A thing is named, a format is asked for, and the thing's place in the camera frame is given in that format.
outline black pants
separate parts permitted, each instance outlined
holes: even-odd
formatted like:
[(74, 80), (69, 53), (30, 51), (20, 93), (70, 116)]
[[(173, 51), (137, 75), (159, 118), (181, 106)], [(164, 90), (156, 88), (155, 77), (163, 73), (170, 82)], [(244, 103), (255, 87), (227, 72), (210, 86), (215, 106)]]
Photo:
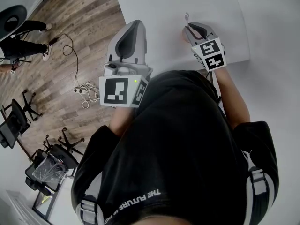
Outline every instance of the black pants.
[[(46, 24), (43, 22), (25, 21), (23, 25), (20, 28), (18, 28), (13, 34), (18, 34), (25, 31), (45, 29)], [(9, 59), (23, 58), (38, 53), (45, 53), (48, 49), (46, 44), (35, 44), (31, 42), (25, 42), (11, 37), (7, 37), (3, 41), (1, 41), (0, 47), (3, 50), (4, 56)]]

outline foot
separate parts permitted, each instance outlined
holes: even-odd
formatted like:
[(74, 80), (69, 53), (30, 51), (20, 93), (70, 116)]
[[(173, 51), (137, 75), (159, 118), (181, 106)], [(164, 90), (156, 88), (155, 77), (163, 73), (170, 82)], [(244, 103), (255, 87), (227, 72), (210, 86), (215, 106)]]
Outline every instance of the foot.
[(48, 49), (46, 52), (43, 53), (43, 60), (46, 62), (50, 58), (52, 46), (47, 45)]
[(52, 23), (48, 23), (47, 25), (46, 25), (46, 29), (45, 30), (42, 30), (42, 31), (40, 31), (40, 32), (46, 32), (47, 30), (51, 30), (52, 29)]

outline plastic bag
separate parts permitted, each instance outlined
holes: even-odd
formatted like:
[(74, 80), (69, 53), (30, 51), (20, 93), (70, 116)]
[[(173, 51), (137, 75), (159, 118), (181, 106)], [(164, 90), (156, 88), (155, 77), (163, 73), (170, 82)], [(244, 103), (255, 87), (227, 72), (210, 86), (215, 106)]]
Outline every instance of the plastic bag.
[(48, 154), (47, 157), (41, 162), (41, 164), (34, 170), (32, 176), (37, 178), (41, 182), (62, 183), (64, 176), (69, 169), (60, 162), (52, 154)]

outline coiled white cable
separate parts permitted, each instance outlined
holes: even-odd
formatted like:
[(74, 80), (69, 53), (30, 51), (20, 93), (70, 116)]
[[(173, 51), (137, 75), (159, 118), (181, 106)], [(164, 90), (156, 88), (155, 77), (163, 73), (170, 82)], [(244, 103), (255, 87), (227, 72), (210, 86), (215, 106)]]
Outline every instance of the coiled white cable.
[[(82, 103), (82, 108), (84, 109), (88, 109), (90, 104), (89, 103), (95, 103), (97, 102), (100, 98), (97, 94), (97, 91), (99, 91), (99, 89), (97, 89), (94, 85), (90, 84), (90, 83), (85, 83), (83, 85), (80, 86), (80, 89), (81, 90), (85, 90), (86, 91), (86, 94), (88, 95), (89, 97), (89, 100), (87, 100), (81, 93), (80, 96), (84, 99), (84, 102)], [(93, 91), (95, 93), (95, 99), (91, 99), (90, 97), (90, 91)]]

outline white marker cube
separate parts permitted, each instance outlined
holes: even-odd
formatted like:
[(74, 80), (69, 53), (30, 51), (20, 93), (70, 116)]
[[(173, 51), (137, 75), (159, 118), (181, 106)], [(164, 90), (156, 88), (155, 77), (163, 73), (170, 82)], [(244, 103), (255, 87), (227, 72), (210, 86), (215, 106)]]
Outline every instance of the white marker cube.
[(219, 38), (192, 47), (198, 62), (209, 72), (227, 66)]
[(148, 85), (141, 75), (99, 77), (102, 106), (139, 107)]

